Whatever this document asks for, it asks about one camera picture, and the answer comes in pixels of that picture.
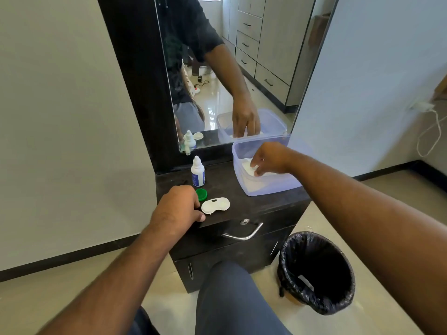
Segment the mirror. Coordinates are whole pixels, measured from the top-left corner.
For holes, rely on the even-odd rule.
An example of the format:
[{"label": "mirror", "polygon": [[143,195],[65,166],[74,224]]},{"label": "mirror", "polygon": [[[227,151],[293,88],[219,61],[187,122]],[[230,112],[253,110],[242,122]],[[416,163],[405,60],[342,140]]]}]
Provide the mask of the mirror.
[{"label": "mirror", "polygon": [[336,0],[155,1],[181,151],[291,132]]}]

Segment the forearm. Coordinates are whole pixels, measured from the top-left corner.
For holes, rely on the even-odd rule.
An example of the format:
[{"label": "forearm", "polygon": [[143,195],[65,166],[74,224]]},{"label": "forearm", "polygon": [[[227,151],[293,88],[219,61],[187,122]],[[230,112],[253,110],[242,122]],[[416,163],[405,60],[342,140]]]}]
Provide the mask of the forearm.
[{"label": "forearm", "polygon": [[39,332],[125,334],[166,254],[175,243],[151,224],[95,281]]},{"label": "forearm", "polygon": [[225,44],[206,53],[205,59],[233,98],[250,96],[244,75]]},{"label": "forearm", "polygon": [[397,302],[427,333],[447,329],[447,227],[310,157],[289,172]]}]

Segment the translucent plastic box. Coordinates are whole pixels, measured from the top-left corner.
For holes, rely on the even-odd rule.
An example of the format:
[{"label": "translucent plastic box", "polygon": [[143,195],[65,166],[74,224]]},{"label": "translucent plastic box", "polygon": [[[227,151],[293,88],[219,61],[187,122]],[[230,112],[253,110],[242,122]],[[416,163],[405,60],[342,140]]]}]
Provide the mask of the translucent plastic box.
[{"label": "translucent plastic box", "polygon": [[[287,132],[287,126],[276,114],[268,109],[257,111],[261,122],[262,135],[281,135]],[[223,113],[217,116],[218,137],[220,143],[230,143],[233,138],[233,112]]]},{"label": "translucent plastic box", "polygon": [[256,135],[236,139],[232,146],[233,166],[240,186],[248,196],[276,193],[300,187],[299,181],[290,174],[265,174],[252,176],[242,166],[241,159],[252,158],[264,142],[279,142],[288,145],[290,135],[267,136]]}]

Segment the black cord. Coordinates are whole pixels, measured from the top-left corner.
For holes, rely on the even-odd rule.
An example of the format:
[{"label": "black cord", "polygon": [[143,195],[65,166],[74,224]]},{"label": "black cord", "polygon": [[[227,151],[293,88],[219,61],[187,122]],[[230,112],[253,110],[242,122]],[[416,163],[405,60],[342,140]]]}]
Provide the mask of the black cord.
[{"label": "black cord", "polygon": [[203,82],[199,82],[198,84],[195,84],[195,85],[194,85],[194,88],[197,88],[197,86],[201,86],[201,87],[203,87],[205,84],[209,84],[209,83],[210,83],[209,81],[205,80],[205,81],[203,81]]}]

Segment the black shirt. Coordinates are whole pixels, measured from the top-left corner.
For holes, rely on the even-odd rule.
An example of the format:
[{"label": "black shirt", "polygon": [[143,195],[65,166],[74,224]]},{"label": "black shirt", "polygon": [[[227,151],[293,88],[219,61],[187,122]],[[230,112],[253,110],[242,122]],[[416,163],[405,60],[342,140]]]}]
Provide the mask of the black shirt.
[{"label": "black shirt", "polygon": [[198,0],[156,0],[166,69],[173,104],[192,102],[182,81],[183,44],[199,62],[224,42],[211,26]]}]

